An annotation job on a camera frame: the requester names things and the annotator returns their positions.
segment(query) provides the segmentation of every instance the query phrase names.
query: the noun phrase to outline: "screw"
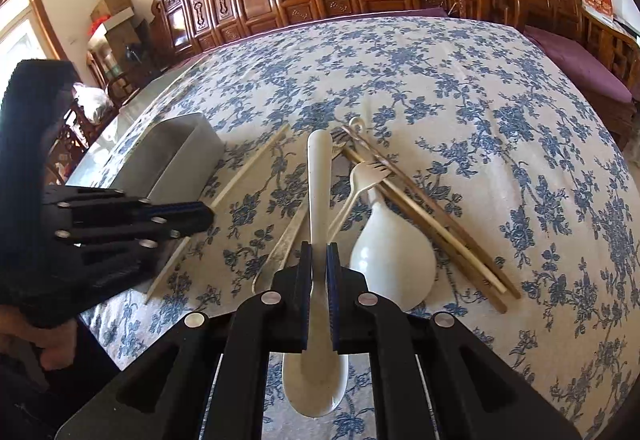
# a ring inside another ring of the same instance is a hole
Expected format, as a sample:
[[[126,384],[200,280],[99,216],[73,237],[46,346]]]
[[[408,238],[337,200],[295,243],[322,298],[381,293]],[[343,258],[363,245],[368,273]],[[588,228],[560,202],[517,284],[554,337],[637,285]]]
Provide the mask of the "screw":
[[[204,315],[200,312],[191,312],[187,317],[184,318],[184,324],[186,324],[189,328],[197,328],[204,324]]]
[[[156,246],[158,246],[158,242],[155,242],[153,240],[140,240],[138,243],[140,244],[140,246],[143,246],[145,248],[156,248]]]
[[[262,294],[262,297],[260,298],[260,300],[265,305],[277,305],[281,299],[282,299],[282,296],[280,296],[279,293],[274,291],[265,292],[264,294]]]
[[[433,322],[440,328],[451,328],[456,323],[456,320],[448,312],[439,312],[433,317]]]
[[[373,306],[378,303],[378,296],[371,292],[365,292],[358,296],[358,303],[362,306]]]

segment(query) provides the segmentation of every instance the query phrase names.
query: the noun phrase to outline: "black pants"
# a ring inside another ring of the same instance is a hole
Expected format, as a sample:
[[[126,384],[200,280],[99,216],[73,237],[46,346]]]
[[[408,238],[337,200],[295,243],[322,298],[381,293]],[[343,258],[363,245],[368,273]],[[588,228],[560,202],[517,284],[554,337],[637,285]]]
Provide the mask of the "black pants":
[[[42,391],[16,366],[0,364],[0,438],[49,440],[60,426],[91,400],[120,370],[78,320],[74,363],[45,372]]]

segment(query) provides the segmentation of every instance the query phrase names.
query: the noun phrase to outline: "person's hand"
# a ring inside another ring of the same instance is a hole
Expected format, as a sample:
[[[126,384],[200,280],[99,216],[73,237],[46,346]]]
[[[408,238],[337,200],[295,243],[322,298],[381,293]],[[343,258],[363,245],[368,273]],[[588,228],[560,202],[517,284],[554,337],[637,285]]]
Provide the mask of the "person's hand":
[[[74,362],[77,326],[71,320],[51,330],[36,328],[17,308],[0,305],[0,351],[11,337],[18,337],[43,349],[40,365],[44,370],[60,370]]]

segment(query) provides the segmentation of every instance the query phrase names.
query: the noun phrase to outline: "table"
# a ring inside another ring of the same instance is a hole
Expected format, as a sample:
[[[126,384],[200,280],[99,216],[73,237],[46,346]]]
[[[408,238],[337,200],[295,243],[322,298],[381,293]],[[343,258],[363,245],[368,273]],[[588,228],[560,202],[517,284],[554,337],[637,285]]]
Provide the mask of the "table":
[[[640,197],[584,98],[514,29],[380,17],[217,49],[143,113],[94,184],[109,184],[148,128],[191,112],[205,113],[227,144],[205,198],[284,122],[291,131],[232,190],[148,306],[128,291],[85,313],[121,368],[188,311],[233,311],[251,295],[253,276],[305,195],[306,136],[361,115],[524,294],[500,315],[440,254],[434,289],[414,313],[455,314],[586,438],[620,406],[639,373]],[[336,210],[349,190],[343,158],[333,175]],[[360,202],[338,235],[343,264],[368,214]],[[280,369],[272,355],[265,438],[375,438],[366,357],[352,357],[345,399],[316,420],[292,410]]]

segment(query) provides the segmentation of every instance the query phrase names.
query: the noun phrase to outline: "wooden chopstick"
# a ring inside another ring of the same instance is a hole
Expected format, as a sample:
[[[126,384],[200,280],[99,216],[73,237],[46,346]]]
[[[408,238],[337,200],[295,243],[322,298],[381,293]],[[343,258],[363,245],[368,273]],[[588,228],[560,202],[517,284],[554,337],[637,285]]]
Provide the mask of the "wooden chopstick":
[[[363,161],[362,157],[360,157],[353,149],[346,146],[342,148],[342,154],[354,164]],[[376,188],[379,189],[386,198],[395,203],[400,210],[408,216],[420,228],[420,230],[431,239],[431,241],[433,241],[433,243],[443,250],[444,253],[449,256],[451,261],[457,264],[462,274],[469,280],[476,290],[484,295],[498,312],[504,314],[507,311],[507,305],[505,305],[505,303],[500,299],[494,287],[480,275],[471,263],[469,263],[467,259],[464,258],[464,256],[462,256],[455,247],[453,247],[453,245],[440,236],[436,230],[434,230],[433,227],[431,227],[427,221],[425,221],[420,214],[415,211],[409,203],[407,203],[409,198],[406,194],[391,189],[389,184],[391,184],[391,182],[385,178],[379,185],[377,185]]]
[[[424,193],[422,189],[420,189],[416,183],[409,178],[407,175],[402,172],[402,170],[393,162],[388,160],[386,156],[380,152],[380,150],[371,144],[366,137],[361,134],[353,131],[353,128],[349,126],[343,126],[342,130],[347,133],[354,141],[364,147],[367,151],[369,151],[376,160],[378,160],[382,165],[388,167],[391,172],[396,175],[403,184],[412,192],[412,194],[416,195],[423,201],[427,207],[429,207],[433,211],[433,216],[435,219],[443,225],[449,232],[455,235],[461,242],[463,242],[469,249],[475,254],[475,256],[497,277],[501,283],[509,290],[509,292],[516,298],[520,299],[522,297],[518,288],[511,282],[509,277],[495,264],[495,261],[489,256],[489,254],[480,246],[478,242],[473,239],[471,235],[451,216],[449,216],[443,208],[441,208],[438,203],[433,200],[430,196]]]
[[[209,204],[209,209],[215,212],[217,206],[226,197],[226,195],[228,195],[229,191],[231,191],[231,189],[249,171],[249,169],[252,168],[255,162],[262,155],[264,155],[268,150],[270,150],[273,146],[275,146],[279,140],[282,139],[282,136],[288,129],[289,129],[288,124],[283,124],[282,126],[280,126],[278,128],[278,131],[276,131],[273,134],[273,136],[265,144],[263,144],[258,151],[256,151],[254,154],[251,155],[251,158],[244,163],[244,165],[240,168],[240,170],[234,175],[234,177],[228,182],[228,184],[222,189],[222,191],[220,191],[218,195],[213,199],[213,201]],[[183,238],[182,241],[178,244],[178,247],[174,250],[174,253],[169,258],[169,261],[166,262],[165,266],[162,268],[160,273],[156,276],[156,278],[154,279],[154,282],[151,284],[151,286],[149,287],[149,290],[146,292],[145,303],[144,303],[145,305],[149,302],[149,300],[151,299],[151,296],[155,292],[156,288],[158,288],[158,285],[160,285],[161,281],[164,279],[166,274],[174,268],[175,264],[180,259],[180,256],[182,255],[184,249],[186,248],[187,244],[190,241],[191,241],[191,237],[187,236],[186,238]]]

